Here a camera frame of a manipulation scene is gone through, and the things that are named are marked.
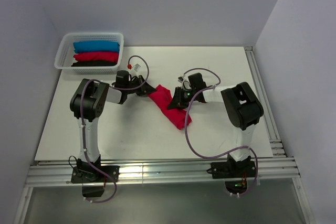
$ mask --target white tabletop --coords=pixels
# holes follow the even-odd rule
[[[180,85],[177,78],[195,67],[217,73],[223,86],[246,81],[256,93],[243,47],[125,47],[122,69],[131,55],[140,55],[148,62],[150,85],[161,84],[171,90],[172,95],[174,88]],[[131,63],[141,64],[140,74],[146,75],[141,60],[132,59]],[[217,81],[210,73],[201,73],[207,85]],[[61,73],[35,160],[64,161],[70,155],[79,154],[77,119],[69,105],[83,78],[111,83],[115,75]],[[199,153],[213,156],[233,147],[233,126],[223,103],[194,102],[190,116],[193,122],[188,126],[189,138]],[[150,98],[135,94],[129,95],[123,105],[105,104],[98,123],[98,145],[102,159],[197,158],[186,143],[184,131],[179,131]],[[254,131],[251,147],[258,157],[272,157],[264,118]]]

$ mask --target red cloth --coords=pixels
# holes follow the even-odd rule
[[[76,61],[92,61],[92,60],[106,60],[111,62],[118,62],[118,52],[82,52],[74,55]]]
[[[156,87],[156,92],[151,93],[148,96],[156,103],[156,105],[161,109],[162,113],[176,126],[176,128],[179,130],[184,128],[186,111],[178,109],[167,110],[168,104],[172,101],[172,95],[168,89],[158,85]],[[188,116],[187,125],[190,123],[191,118]]]

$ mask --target folded cloth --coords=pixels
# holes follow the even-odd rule
[[[156,103],[156,105],[161,109],[162,113],[176,126],[176,128],[180,130],[184,127],[186,111],[178,109],[167,110],[168,104],[172,101],[170,90],[161,85],[158,85],[156,87],[156,92],[151,93],[148,96]],[[191,118],[188,116],[187,125],[190,123]]]
[[[81,52],[119,52],[119,44],[114,41],[90,40],[74,42],[75,53]]]
[[[91,61],[91,60],[106,60],[111,62],[118,62],[118,52],[81,52],[74,55],[76,61]]]
[[[73,63],[72,67],[109,67],[115,66],[116,62],[106,60],[78,61]]]

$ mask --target basket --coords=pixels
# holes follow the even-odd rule
[[[118,63],[115,66],[108,67],[72,67],[76,62],[74,59],[74,42],[88,40],[107,40],[115,41],[120,45]],[[55,68],[64,70],[67,73],[75,74],[116,74],[117,68],[120,65],[122,51],[124,47],[124,36],[121,33],[69,33],[64,35],[61,44],[59,45],[56,58]]]

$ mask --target blue towel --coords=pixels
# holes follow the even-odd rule
[[[91,40],[74,42],[75,53],[81,52],[119,52],[119,44],[114,41]]]

